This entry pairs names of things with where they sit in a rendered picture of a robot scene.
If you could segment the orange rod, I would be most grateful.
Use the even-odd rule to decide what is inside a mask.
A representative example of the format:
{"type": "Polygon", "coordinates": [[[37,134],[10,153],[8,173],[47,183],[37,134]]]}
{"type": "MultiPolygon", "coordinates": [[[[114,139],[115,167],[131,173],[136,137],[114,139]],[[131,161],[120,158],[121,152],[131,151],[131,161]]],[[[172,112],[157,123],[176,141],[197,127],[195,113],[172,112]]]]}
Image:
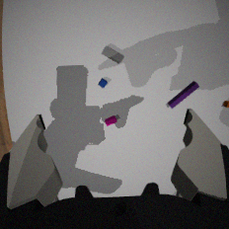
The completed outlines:
{"type": "Polygon", "coordinates": [[[226,107],[226,108],[229,108],[229,101],[225,101],[223,106],[226,107]]]}

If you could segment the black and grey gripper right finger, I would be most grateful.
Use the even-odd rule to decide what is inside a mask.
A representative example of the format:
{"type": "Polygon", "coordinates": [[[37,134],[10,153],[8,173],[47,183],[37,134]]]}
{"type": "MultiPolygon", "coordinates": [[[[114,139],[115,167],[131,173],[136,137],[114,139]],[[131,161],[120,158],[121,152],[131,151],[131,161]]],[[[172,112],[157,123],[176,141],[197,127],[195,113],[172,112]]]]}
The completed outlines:
{"type": "Polygon", "coordinates": [[[171,177],[176,196],[194,202],[222,229],[229,229],[229,149],[192,109],[187,110],[184,125],[186,148],[171,177]]]}

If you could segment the small blue cube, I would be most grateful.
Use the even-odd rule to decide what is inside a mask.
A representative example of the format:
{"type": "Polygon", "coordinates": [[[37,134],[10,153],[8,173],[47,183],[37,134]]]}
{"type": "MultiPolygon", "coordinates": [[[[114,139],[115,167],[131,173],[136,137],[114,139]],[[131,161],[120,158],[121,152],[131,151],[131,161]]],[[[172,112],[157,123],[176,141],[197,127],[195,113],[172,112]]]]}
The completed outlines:
{"type": "Polygon", "coordinates": [[[108,81],[106,81],[104,78],[102,78],[102,80],[99,82],[99,85],[103,88],[105,88],[107,84],[108,84],[108,81]]]}

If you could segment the purple rod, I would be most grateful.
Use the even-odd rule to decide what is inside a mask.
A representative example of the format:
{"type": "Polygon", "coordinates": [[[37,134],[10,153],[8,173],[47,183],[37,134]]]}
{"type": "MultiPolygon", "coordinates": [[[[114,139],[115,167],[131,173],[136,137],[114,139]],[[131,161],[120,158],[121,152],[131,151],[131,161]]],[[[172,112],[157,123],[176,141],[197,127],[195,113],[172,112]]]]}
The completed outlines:
{"type": "Polygon", "coordinates": [[[190,83],[186,88],[184,88],[176,97],[174,97],[167,104],[171,108],[174,108],[177,104],[179,104],[182,100],[184,100],[187,96],[189,96],[198,87],[199,87],[198,84],[193,81],[192,83],[190,83]]]}

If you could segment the magenta rod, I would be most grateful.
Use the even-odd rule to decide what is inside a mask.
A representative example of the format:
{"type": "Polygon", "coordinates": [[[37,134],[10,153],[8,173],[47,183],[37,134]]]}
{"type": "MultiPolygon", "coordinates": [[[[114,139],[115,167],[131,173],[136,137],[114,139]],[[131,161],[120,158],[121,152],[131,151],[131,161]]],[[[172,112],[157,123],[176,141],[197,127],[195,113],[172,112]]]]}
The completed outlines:
{"type": "Polygon", "coordinates": [[[106,125],[111,125],[111,124],[113,124],[113,123],[116,123],[116,118],[115,118],[115,116],[113,115],[113,116],[111,116],[111,117],[109,117],[109,118],[106,118],[106,119],[105,119],[105,123],[106,123],[106,125]]]}

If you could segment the grey rod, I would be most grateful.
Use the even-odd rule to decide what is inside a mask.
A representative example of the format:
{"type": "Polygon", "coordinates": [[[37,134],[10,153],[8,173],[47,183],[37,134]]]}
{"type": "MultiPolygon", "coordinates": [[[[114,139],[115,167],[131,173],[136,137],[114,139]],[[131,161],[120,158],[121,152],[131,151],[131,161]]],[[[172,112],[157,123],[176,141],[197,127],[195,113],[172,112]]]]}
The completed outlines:
{"type": "Polygon", "coordinates": [[[117,51],[113,50],[112,48],[108,47],[106,45],[103,53],[109,55],[110,57],[114,58],[115,60],[122,62],[124,56],[120,53],[118,53],[117,51]]]}

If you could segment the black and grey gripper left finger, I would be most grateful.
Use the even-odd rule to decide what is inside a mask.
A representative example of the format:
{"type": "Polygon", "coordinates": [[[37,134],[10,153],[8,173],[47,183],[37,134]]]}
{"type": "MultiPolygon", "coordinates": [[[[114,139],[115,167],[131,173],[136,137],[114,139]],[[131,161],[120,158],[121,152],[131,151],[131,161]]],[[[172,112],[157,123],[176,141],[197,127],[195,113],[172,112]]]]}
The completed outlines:
{"type": "Polygon", "coordinates": [[[0,229],[20,229],[40,209],[59,200],[62,180],[45,153],[44,131],[37,114],[0,162],[0,229]]]}

